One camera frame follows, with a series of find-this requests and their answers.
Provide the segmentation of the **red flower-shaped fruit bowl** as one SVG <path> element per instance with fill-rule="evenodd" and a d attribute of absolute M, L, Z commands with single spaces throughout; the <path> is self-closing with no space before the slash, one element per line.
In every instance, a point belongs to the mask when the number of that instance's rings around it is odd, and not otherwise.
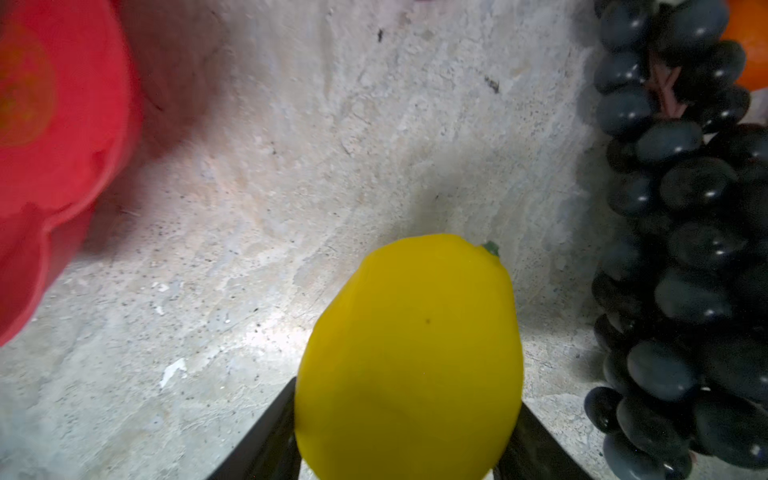
<path fill-rule="evenodd" d="M 1 339 L 80 249 L 141 130 L 115 1 L 13 1 L 1 22 Z"/>

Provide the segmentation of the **yellow fake lemon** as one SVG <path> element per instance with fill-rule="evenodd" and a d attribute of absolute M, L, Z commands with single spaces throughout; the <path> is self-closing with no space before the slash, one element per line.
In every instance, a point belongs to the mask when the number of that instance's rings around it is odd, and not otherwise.
<path fill-rule="evenodd" d="M 497 244 L 404 238 L 368 254 L 318 318 L 297 374 L 298 449 L 320 479 L 481 479 L 523 379 Z"/>

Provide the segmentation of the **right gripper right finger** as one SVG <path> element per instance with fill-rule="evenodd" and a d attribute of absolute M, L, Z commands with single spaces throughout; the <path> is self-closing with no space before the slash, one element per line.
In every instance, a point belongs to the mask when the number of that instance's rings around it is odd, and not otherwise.
<path fill-rule="evenodd" d="M 522 404 L 510 440 L 493 468 L 493 479 L 592 480 L 592 477 Z"/>

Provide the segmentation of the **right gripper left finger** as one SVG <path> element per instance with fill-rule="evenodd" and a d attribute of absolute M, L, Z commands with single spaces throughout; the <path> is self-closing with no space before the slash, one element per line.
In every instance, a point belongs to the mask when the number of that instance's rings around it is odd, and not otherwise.
<path fill-rule="evenodd" d="M 297 480 L 302 458 L 294 433 L 292 378 L 209 480 Z"/>

